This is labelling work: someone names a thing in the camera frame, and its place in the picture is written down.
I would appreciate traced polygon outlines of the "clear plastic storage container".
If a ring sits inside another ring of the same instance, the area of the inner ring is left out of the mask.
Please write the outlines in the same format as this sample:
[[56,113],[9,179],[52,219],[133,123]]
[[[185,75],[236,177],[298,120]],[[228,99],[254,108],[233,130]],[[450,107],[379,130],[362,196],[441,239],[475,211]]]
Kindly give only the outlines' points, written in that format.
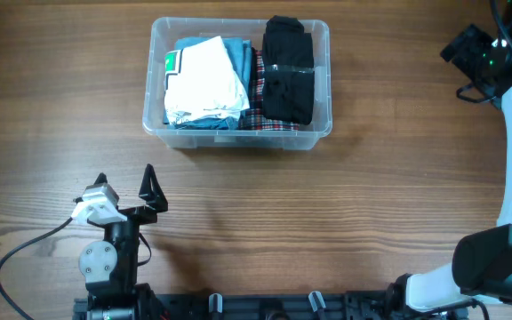
[[164,123],[164,56],[184,37],[241,37],[259,49],[266,20],[163,17],[151,28],[142,126],[170,148],[281,148],[309,150],[332,130],[331,48],[328,25],[302,20],[312,35],[315,59],[312,122],[298,131],[173,130]]

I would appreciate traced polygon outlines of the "red blue plaid cloth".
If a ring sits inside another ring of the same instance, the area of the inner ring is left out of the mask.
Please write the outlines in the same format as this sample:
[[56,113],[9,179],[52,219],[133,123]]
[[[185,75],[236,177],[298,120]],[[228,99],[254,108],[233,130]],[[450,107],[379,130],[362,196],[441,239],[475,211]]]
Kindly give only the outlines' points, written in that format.
[[252,48],[252,67],[249,82],[250,108],[242,112],[238,129],[246,131],[298,131],[299,124],[273,120],[263,114],[264,63],[261,51]]

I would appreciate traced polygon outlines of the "black cloth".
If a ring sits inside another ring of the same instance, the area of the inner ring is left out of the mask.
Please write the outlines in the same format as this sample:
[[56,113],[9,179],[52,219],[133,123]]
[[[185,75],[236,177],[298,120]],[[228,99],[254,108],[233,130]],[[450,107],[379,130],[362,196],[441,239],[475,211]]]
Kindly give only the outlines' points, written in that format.
[[315,103],[312,35],[295,18],[274,16],[266,24],[263,114],[273,120],[308,125]]

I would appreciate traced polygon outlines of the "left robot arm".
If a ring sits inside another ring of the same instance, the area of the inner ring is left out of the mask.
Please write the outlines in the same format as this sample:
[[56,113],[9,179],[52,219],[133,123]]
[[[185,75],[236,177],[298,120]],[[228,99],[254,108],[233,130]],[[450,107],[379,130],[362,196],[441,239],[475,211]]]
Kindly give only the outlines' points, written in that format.
[[139,198],[144,205],[121,209],[119,196],[103,173],[77,198],[73,220],[101,228],[104,237],[88,244],[79,256],[88,298],[75,301],[75,319],[170,317],[150,286],[137,282],[138,267],[148,263],[139,260],[140,245],[148,245],[140,226],[156,223],[157,214],[168,211],[168,201],[151,164],[145,168]]

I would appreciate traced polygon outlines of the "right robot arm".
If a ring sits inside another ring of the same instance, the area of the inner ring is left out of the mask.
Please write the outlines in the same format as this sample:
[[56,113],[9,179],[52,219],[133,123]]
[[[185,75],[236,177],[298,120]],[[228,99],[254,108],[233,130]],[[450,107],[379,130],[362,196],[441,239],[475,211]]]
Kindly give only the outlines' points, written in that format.
[[456,91],[482,93],[503,116],[507,135],[504,197],[494,228],[463,237],[452,262],[424,274],[404,275],[391,284],[378,305],[381,314],[403,319],[450,318],[463,308],[512,304],[512,1],[500,12],[490,2],[498,34],[475,25],[458,34],[441,52],[469,79]]

